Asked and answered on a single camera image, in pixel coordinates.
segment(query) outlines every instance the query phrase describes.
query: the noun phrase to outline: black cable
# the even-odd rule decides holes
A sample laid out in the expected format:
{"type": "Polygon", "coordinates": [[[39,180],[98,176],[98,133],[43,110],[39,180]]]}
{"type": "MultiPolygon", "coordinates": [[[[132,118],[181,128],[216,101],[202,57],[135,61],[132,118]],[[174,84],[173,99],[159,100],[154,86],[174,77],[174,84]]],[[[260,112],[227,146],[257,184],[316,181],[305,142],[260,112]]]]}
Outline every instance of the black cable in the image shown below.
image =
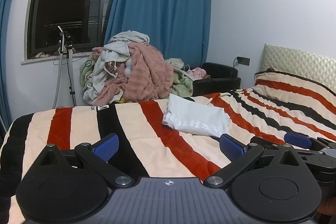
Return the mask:
{"type": "Polygon", "coordinates": [[[232,63],[232,66],[233,66],[233,68],[235,68],[235,61],[237,60],[237,58],[235,58],[234,60],[233,60],[233,63],[232,63]]]}
{"type": "MultiPolygon", "coordinates": [[[[68,51],[68,48],[67,48],[67,67],[68,67],[68,75],[69,75],[69,80],[70,80],[70,90],[71,90],[71,93],[73,93],[73,90],[72,90],[72,83],[71,83],[71,77],[70,77],[70,72],[69,72],[69,62],[68,62],[68,58],[69,58],[69,51],[68,51]]],[[[75,106],[75,101],[74,101],[74,95],[71,94],[72,96],[72,102],[73,102],[73,106],[75,106]]]]}

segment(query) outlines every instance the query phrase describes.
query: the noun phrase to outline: quilted headboard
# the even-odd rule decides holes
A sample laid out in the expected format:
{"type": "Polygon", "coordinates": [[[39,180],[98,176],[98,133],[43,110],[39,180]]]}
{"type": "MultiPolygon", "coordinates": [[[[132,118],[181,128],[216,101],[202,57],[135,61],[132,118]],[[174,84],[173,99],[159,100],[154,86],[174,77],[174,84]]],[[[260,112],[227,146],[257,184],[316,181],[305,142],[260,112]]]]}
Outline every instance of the quilted headboard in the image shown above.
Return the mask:
{"type": "Polygon", "coordinates": [[[319,82],[336,92],[336,60],[310,52],[265,44],[261,70],[273,68],[319,82]]]}

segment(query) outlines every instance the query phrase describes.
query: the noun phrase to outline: pink clothing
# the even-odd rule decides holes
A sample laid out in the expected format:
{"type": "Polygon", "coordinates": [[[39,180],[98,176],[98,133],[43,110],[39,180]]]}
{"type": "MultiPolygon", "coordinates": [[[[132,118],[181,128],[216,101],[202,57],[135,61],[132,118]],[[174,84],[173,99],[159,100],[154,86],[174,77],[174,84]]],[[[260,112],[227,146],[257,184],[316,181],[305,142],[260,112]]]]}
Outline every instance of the pink clothing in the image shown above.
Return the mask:
{"type": "Polygon", "coordinates": [[[149,44],[128,44],[132,57],[132,74],[125,77],[125,63],[117,66],[118,77],[107,80],[94,105],[106,105],[120,89],[127,102],[140,102],[166,98],[173,84],[173,66],[163,59],[162,53],[149,44]]]}
{"type": "Polygon", "coordinates": [[[195,77],[196,80],[203,79],[203,77],[207,74],[206,71],[204,69],[201,69],[201,68],[188,70],[187,73],[189,73],[190,75],[195,77]]]}
{"type": "Polygon", "coordinates": [[[128,79],[125,76],[125,63],[117,63],[118,77],[105,82],[100,95],[93,102],[94,106],[103,106],[111,102],[113,96],[121,89],[125,90],[128,79]]]}
{"type": "Polygon", "coordinates": [[[93,53],[92,53],[92,58],[93,58],[94,60],[97,60],[98,57],[100,57],[100,55],[101,55],[101,53],[102,53],[103,50],[104,50],[103,47],[94,47],[94,48],[92,49],[92,51],[93,51],[93,53]]]}

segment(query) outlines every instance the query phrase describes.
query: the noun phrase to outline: pile of clothes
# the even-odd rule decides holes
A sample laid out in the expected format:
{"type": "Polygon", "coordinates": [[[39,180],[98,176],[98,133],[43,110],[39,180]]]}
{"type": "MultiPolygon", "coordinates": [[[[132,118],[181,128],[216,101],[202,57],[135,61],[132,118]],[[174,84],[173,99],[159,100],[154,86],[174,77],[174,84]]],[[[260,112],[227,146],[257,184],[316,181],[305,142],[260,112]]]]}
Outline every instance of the pile of clothes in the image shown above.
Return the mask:
{"type": "Polygon", "coordinates": [[[170,93],[191,96],[198,72],[184,72],[181,59],[165,61],[149,42],[147,35],[127,31],[113,36],[104,47],[93,48],[80,67],[84,100],[101,106],[163,99],[170,93]]]}

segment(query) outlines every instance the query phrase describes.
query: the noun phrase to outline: black stripe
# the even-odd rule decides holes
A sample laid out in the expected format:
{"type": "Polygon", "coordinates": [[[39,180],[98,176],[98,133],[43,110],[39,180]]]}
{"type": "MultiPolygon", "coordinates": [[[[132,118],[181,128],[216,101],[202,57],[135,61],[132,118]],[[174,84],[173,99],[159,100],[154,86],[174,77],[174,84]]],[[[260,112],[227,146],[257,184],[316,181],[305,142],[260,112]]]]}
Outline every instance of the black stripe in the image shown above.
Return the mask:
{"type": "Polygon", "coordinates": [[[289,75],[289,76],[293,76],[293,77],[296,77],[296,78],[299,78],[301,80],[306,80],[306,81],[309,81],[311,83],[314,83],[314,84],[317,84],[323,88],[325,88],[327,91],[329,91],[332,95],[336,96],[336,93],[333,92],[330,88],[328,88],[327,86],[319,83],[319,82],[316,82],[314,80],[311,80],[311,79],[308,79],[308,78],[305,78],[305,77],[302,77],[302,76],[299,76],[299,75],[294,75],[292,73],[288,73],[288,72],[283,72],[283,71],[260,71],[260,72],[257,72],[254,76],[257,76],[259,74],[262,74],[262,73],[265,73],[265,72],[271,72],[271,73],[280,73],[282,75],[289,75]]]}
{"type": "Polygon", "coordinates": [[[194,100],[193,98],[191,98],[191,97],[183,97],[183,99],[186,99],[186,100],[188,100],[188,101],[192,101],[192,102],[195,101],[195,100],[194,100]]]}
{"type": "Polygon", "coordinates": [[[311,107],[307,107],[307,106],[299,105],[299,104],[294,104],[294,103],[285,103],[285,102],[282,102],[282,101],[279,101],[279,100],[276,100],[276,99],[268,98],[264,95],[261,95],[261,94],[257,93],[255,90],[253,90],[252,92],[255,93],[256,95],[258,95],[259,97],[265,99],[265,100],[273,102],[277,106],[283,106],[283,107],[286,107],[289,110],[301,111],[305,116],[307,116],[309,118],[312,118],[316,122],[321,123],[321,124],[325,125],[326,127],[329,127],[333,130],[336,130],[336,125],[334,123],[332,123],[329,120],[323,118],[320,114],[318,114],[311,107]]]}
{"type": "Polygon", "coordinates": [[[135,181],[139,177],[149,177],[125,135],[118,118],[116,106],[111,104],[109,108],[97,110],[97,121],[101,139],[110,133],[116,133],[119,138],[119,150],[108,161],[109,164],[129,175],[135,181]]]}
{"type": "Polygon", "coordinates": [[[215,141],[219,142],[219,138],[215,136],[210,136],[210,138],[214,139],[215,141]]]}
{"type": "Polygon", "coordinates": [[[230,93],[235,98],[235,100],[237,101],[237,103],[240,103],[241,106],[243,108],[245,108],[248,112],[251,112],[252,115],[257,115],[260,119],[263,119],[268,126],[271,126],[271,127],[275,128],[276,130],[279,130],[279,131],[281,130],[281,131],[285,131],[285,132],[292,133],[292,134],[301,134],[299,132],[296,132],[296,131],[292,130],[288,126],[281,126],[281,125],[279,125],[279,123],[276,120],[274,120],[273,118],[266,117],[265,113],[263,113],[262,111],[260,111],[258,108],[255,108],[255,107],[252,107],[252,106],[248,105],[234,91],[230,91],[230,93]]]}
{"type": "Polygon", "coordinates": [[[22,163],[28,127],[34,114],[16,119],[0,158],[0,223],[8,223],[11,197],[22,178],[22,163]]]}

